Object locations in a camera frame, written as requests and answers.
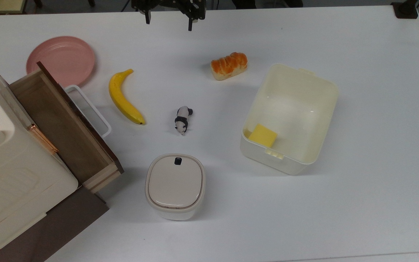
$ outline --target sponge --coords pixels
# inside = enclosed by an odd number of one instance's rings
[[[258,144],[262,144],[263,146],[271,147],[277,136],[278,134],[274,131],[261,124],[257,124],[255,130],[253,130],[253,133],[251,133],[248,139]]]

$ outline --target bread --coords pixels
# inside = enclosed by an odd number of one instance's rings
[[[211,61],[211,72],[216,80],[224,80],[247,70],[247,56],[244,53],[231,53],[226,57]]]

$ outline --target wooden drawer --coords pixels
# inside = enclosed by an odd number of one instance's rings
[[[95,193],[124,170],[63,88],[37,64],[39,70],[9,89],[79,183]]]

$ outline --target black button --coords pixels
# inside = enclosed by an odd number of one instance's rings
[[[174,164],[180,166],[180,164],[182,163],[182,159],[181,158],[176,158],[176,160],[174,160]]]

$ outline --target panda figurine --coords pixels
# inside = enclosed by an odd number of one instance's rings
[[[181,135],[184,135],[185,131],[187,131],[188,127],[188,116],[191,116],[193,114],[193,110],[188,108],[187,106],[182,106],[177,110],[177,117],[174,119],[174,122],[176,123],[176,129],[181,133]]]

